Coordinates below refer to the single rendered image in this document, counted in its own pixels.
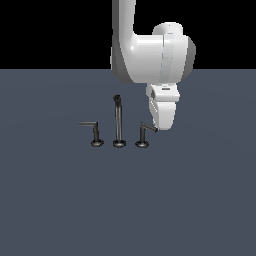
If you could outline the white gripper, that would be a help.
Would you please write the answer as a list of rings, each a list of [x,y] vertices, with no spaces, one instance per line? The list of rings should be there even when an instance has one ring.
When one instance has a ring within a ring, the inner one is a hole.
[[[148,84],[146,95],[149,98],[149,110],[153,124],[158,130],[169,130],[174,121],[176,103],[180,93],[175,83]]]

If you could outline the dark metal faucet spout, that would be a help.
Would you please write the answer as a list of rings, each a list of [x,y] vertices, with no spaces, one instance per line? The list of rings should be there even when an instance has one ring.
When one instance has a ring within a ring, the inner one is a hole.
[[[116,94],[113,96],[115,102],[115,118],[116,118],[116,139],[113,141],[113,146],[122,148],[126,145],[126,141],[122,139],[122,105],[121,96]]]

